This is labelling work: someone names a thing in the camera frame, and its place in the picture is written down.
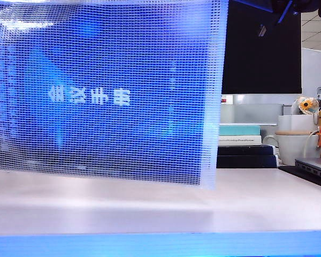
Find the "white desk surface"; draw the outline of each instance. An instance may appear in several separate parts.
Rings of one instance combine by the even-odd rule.
[[[0,171],[0,235],[321,230],[321,187],[218,169],[217,188]]]

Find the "ceramic cup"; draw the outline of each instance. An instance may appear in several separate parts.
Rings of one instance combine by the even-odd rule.
[[[308,135],[268,135],[264,138],[263,143],[272,144],[271,141],[276,141],[282,163],[294,166],[295,159],[298,157],[319,158],[321,155],[321,147],[317,148],[318,135],[312,135],[309,139],[308,137]]]
[[[278,116],[279,131],[315,131],[317,115],[282,115]]]

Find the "laptop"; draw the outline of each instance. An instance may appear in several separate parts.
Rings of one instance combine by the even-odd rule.
[[[321,158],[297,158],[295,159],[295,166],[321,177]]]

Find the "book cover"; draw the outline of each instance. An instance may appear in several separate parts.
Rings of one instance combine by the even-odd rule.
[[[276,149],[270,145],[260,146],[219,146],[218,155],[274,155]]]
[[[260,135],[261,127],[257,125],[220,125],[220,135]]]
[[[260,135],[221,135],[219,146],[260,146],[262,137]]]
[[[277,155],[218,155],[216,168],[277,168]]]

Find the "white mesh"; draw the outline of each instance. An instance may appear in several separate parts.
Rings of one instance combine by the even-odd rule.
[[[10,2],[0,169],[214,186],[227,0]]]

